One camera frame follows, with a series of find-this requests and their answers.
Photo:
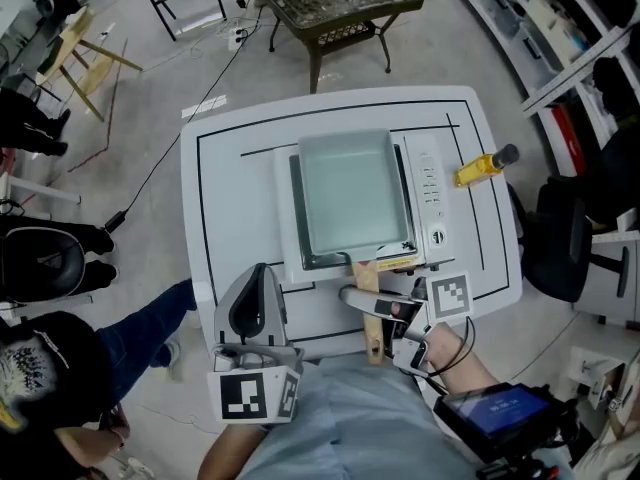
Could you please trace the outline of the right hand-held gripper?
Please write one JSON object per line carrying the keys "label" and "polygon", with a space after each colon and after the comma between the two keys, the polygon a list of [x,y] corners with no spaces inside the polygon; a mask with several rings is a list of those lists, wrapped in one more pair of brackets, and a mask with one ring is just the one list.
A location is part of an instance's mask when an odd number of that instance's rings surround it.
{"label": "right hand-held gripper", "polygon": [[403,371],[425,371],[423,363],[436,327],[473,313],[466,273],[419,277],[408,296],[344,286],[339,298],[392,323],[388,355]]}

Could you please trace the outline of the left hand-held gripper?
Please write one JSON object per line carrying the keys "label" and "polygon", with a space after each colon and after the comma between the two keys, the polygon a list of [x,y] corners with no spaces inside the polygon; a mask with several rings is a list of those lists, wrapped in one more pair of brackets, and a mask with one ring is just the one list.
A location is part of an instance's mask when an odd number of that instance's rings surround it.
{"label": "left hand-held gripper", "polygon": [[280,425],[295,413],[303,351],[287,346],[286,305],[273,269],[259,263],[229,287],[214,315],[218,343],[207,374],[217,421],[227,425]]}

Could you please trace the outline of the rectangular grey pan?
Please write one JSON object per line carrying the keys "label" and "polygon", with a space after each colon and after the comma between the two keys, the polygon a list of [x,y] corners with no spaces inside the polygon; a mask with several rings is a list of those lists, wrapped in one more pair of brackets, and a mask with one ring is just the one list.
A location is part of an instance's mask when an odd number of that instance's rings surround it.
{"label": "rectangular grey pan", "polygon": [[357,288],[378,292],[378,251],[409,237],[390,132],[303,137],[298,153],[312,253],[341,256]]}

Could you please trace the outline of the person's right forearm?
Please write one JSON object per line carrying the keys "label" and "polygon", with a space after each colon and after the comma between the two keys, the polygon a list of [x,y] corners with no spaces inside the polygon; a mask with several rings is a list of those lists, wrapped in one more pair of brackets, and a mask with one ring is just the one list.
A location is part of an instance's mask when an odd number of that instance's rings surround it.
{"label": "person's right forearm", "polygon": [[470,346],[447,324],[436,325],[427,334],[426,343],[426,361],[439,371],[438,376],[450,394],[484,389],[499,383]]}

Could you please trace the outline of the person's left forearm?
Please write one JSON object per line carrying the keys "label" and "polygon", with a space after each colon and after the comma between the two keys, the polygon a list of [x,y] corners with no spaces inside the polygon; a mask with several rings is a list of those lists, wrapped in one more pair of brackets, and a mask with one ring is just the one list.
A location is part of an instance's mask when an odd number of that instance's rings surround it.
{"label": "person's left forearm", "polygon": [[260,426],[227,426],[206,453],[197,480],[235,480],[266,436]]}

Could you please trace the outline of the person's light blue shirt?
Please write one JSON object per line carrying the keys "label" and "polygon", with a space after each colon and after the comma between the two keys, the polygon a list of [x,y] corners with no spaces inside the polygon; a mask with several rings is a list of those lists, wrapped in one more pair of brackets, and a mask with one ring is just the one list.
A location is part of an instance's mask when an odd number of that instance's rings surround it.
{"label": "person's light blue shirt", "polygon": [[416,383],[352,354],[304,365],[296,414],[238,480],[477,480]]}

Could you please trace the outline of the yellow bottle with black cap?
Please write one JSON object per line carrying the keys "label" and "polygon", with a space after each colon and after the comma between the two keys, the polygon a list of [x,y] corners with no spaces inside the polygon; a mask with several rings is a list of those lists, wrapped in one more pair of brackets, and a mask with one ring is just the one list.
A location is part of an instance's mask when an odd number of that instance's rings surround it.
{"label": "yellow bottle with black cap", "polygon": [[483,154],[456,170],[453,176],[454,185],[467,187],[499,175],[519,158],[519,149],[514,144],[507,144],[500,150]]}

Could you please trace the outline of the black screen device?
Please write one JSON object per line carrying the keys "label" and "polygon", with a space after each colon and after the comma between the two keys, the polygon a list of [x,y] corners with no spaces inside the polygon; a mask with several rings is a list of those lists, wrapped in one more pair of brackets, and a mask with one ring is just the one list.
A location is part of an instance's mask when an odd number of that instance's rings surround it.
{"label": "black screen device", "polygon": [[434,413],[485,463],[532,453],[555,435],[560,407],[541,388],[501,383],[441,396]]}

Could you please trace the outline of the black office chair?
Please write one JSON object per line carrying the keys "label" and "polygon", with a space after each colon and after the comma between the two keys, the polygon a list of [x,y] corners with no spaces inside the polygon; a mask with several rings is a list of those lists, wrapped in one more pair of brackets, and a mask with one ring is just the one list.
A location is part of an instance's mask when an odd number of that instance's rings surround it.
{"label": "black office chair", "polygon": [[512,185],[508,193],[522,235],[521,272],[529,283],[552,298],[577,302],[585,288],[589,267],[595,265],[617,276],[616,296],[625,295],[630,252],[618,259],[592,251],[593,228],[586,203],[577,195],[562,193],[550,183],[540,188],[537,209],[527,211]]}

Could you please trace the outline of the white side desk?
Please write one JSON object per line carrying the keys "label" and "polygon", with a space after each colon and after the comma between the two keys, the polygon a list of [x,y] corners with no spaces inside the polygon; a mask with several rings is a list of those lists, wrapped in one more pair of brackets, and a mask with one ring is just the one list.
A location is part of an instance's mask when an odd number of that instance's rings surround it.
{"label": "white side desk", "polygon": [[45,196],[47,198],[64,200],[76,205],[80,205],[82,198],[79,194],[69,193],[49,186],[40,185],[32,181],[14,177],[8,172],[0,176],[0,216],[26,216],[40,220],[51,220],[50,212],[29,211],[24,205],[11,197],[13,189],[26,190],[33,195]]}

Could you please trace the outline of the white cardboard box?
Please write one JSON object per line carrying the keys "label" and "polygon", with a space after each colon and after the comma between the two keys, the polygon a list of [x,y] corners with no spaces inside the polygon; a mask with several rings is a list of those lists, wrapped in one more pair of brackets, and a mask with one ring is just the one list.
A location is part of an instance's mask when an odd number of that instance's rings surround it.
{"label": "white cardboard box", "polygon": [[588,387],[587,400],[594,409],[614,391],[616,378],[624,371],[625,363],[619,359],[573,346],[566,375],[572,381]]}

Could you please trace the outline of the grey cabinet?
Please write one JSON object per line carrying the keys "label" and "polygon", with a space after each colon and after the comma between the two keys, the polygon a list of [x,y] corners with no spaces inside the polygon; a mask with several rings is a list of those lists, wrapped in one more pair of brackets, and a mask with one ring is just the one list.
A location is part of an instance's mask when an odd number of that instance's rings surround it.
{"label": "grey cabinet", "polygon": [[640,241],[594,243],[593,254],[615,261],[628,252],[628,274],[624,294],[618,296],[620,274],[589,264],[580,299],[573,304],[578,312],[604,317],[608,322],[640,325]]}

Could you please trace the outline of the white metal shelving rack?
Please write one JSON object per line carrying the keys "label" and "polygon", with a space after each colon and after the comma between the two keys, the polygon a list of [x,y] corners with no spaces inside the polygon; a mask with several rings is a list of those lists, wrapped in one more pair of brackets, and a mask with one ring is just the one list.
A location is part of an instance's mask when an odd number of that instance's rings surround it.
{"label": "white metal shelving rack", "polygon": [[576,61],[531,92],[506,57],[524,91],[520,112],[541,125],[563,175],[583,171],[619,129],[640,121],[640,0],[572,1],[601,35]]}

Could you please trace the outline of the row of clear storage bins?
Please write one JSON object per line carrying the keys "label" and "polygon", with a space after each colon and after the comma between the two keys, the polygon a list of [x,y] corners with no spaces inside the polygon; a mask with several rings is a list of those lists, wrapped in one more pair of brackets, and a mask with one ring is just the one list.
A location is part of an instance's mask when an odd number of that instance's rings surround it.
{"label": "row of clear storage bins", "polygon": [[550,82],[601,35],[572,0],[467,0],[527,90]]}

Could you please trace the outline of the wooden round table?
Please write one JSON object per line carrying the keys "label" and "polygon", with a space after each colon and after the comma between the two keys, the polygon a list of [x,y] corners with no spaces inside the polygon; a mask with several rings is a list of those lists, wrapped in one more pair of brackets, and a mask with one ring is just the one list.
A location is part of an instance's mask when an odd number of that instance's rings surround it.
{"label": "wooden round table", "polygon": [[[88,6],[84,6],[76,13],[75,21],[67,24],[55,37],[55,40],[58,40],[60,43],[60,48],[58,49],[52,64],[44,72],[37,71],[35,81],[37,86],[42,87],[46,82],[50,81],[54,74],[61,74],[62,77],[67,80],[73,92],[85,104],[87,109],[100,122],[103,122],[103,115],[93,105],[89,99],[89,95],[98,89],[105,81],[115,62],[139,72],[142,72],[143,69],[141,66],[131,62],[122,55],[118,55],[113,51],[105,49],[102,46],[89,42],[85,39],[85,35],[88,32],[94,17],[94,11]],[[82,55],[77,51],[78,47],[85,47],[89,51],[96,53],[97,57],[91,62],[85,61]],[[65,67],[65,62],[70,56],[74,57],[85,69],[83,76],[78,81],[71,76],[69,70]]]}

